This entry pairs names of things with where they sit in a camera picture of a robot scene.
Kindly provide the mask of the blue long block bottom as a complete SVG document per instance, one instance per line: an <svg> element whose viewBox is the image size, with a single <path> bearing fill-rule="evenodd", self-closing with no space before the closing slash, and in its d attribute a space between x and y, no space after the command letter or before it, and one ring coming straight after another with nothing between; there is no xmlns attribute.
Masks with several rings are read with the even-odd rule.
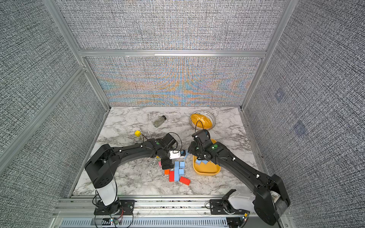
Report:
<svg viewBox="0 0 365 228"><path fill-rule="evenodd" d="M175 182L179 181L179 167L180 167L180 162L175 161L175 166L174 166L174 181Z"/></svg>

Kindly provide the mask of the yellow plastic tray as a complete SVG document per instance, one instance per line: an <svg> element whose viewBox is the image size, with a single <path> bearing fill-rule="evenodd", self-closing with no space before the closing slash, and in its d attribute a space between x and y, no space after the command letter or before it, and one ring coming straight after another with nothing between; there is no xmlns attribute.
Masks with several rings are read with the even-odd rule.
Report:
<svg viewBox="0 0 365 228"><path fill-rule="evenodd" d="M199 160L195 155L193 156L193 169L201 176L215 176L221 171L219 165L211 161Z"/></svg>

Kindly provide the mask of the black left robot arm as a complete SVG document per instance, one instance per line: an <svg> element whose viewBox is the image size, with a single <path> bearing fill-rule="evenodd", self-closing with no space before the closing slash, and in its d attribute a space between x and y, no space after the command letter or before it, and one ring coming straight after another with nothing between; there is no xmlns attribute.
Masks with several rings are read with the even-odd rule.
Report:
<svg viewBox="0 0 365 228"><path fill-rule="evenodd" d="M140 144L125 147L111 147L105 144L86 162L85 171L97 190L101 202L105 206L111 206L118 201L117 184L114 178L120 165L142 158L159 157L162 169L172 169L174 164L170 159L170 152L178 144L170 134L163 138L152 138Z"/></svg>

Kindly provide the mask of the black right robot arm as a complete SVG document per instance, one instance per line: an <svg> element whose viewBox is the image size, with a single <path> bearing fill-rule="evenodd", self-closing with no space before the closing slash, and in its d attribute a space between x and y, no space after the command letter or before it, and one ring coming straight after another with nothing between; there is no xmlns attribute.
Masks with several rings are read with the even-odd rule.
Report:
<svg viewBox="0 0 365 228"><path fill-rule="evenodd" d="M225 168L242 181L253 193L252 201L256 214L268 225L275 225L290 206L290 199L283 180L269 176L251 167L220 142L213 142L208 130L192 134L189 153L198 159L211 161Z"/></svg>

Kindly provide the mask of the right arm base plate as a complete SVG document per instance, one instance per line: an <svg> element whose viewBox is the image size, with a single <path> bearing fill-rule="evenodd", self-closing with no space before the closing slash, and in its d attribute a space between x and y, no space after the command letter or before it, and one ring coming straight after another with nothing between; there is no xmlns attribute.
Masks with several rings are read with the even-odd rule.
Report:
<svg viewBox="0 0 365 228"><path fill-rule="evenodd" d="M211 199L209 208L212 215L249 215L249 211L243 209L234 209L226 200Z"/></svg>

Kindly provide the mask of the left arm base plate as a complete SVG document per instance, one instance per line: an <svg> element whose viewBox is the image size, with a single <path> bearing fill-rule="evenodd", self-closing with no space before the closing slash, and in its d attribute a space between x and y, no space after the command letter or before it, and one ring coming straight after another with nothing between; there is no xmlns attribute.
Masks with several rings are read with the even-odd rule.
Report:
<svg viewBox="0 0 365 228"><path fill-rule="evenodd" d="M132 215L135 207L135 200L117 200L116 202L106 206L102 200L98 200L94 215Z"/></svg>

